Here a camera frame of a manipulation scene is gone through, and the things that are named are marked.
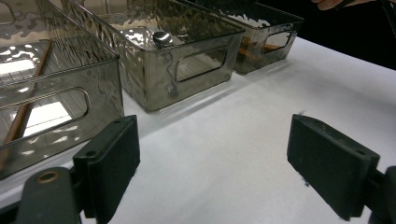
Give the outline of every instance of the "white table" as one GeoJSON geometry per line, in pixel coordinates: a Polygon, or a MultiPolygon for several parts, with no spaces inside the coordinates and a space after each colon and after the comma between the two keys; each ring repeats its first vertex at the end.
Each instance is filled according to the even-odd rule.
{"type": "Polygon", "coordinates": [[[377,152],[379,171],[396,165],[396,72],[301,38],[287,60],[159,113],[124,96],[141,163],[111,223],[345,223],[287,162],[296,113],[377,152]]]}

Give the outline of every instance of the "screw hole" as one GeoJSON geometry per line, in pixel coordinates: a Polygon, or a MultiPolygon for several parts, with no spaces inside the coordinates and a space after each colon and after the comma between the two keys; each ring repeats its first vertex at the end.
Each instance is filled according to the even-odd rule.
{"type": "Polygon", "coordinates": [[[87,157],[92,157],[92,156],[96,155],[96,152],[95,152],[95,151],[89,151],[89,152],[87,152],[85,155],[86,155],[87,157]]]}
{"type": "Polygon", "coordinates": [[[59,176],[59,172],[49,171],[44,173],[43,175],[39,176],[37,182],[39,184],[47,184],[52,182],[53,180],[57,179],[59,176]]]}

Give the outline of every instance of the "gray translucent bin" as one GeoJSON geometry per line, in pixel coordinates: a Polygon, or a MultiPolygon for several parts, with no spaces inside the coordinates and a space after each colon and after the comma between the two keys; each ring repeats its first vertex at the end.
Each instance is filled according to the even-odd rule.
{"type": "Polygon", "coordinates": [[[246,30],[235,62],[241,75],[286,59],[303,18],[251,1],[178,0],[246,30]]]}
{"type": "Polygon", "coordinates": [[[64,10],[120,54],[121,85],[146,111],[231,78],[243,29],[172,0],[106,3],[102,15],[71,1],[64,10]],[[159,31],[171,46],[153,42],[159,31]]]}
{"type": "Polygon", "coordinates": [[[123,116],[118,59],[47,0],[0,1],[0,179],[123,116]]]}

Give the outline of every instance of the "bin handle cutout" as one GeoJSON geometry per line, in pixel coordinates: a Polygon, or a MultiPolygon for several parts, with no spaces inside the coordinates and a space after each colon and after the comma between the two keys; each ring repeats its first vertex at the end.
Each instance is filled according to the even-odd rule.
{"type": "Polygon", "coordinates": [[[198,52],[178,60],[175,82],[181,83],[220,69],[227,58],[227,49],[220,47],[198,52]]]}

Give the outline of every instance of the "dark background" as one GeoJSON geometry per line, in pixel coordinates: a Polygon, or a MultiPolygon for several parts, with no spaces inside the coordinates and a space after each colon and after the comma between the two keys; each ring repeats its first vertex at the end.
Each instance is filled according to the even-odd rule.
{"type": "Polygon", "coordinates": [[[321,11],[310,0],[259,3],[303,17],[298,34],[303,39],[396,70],[396,38],[379,1],[339,11],[321,11]]]}

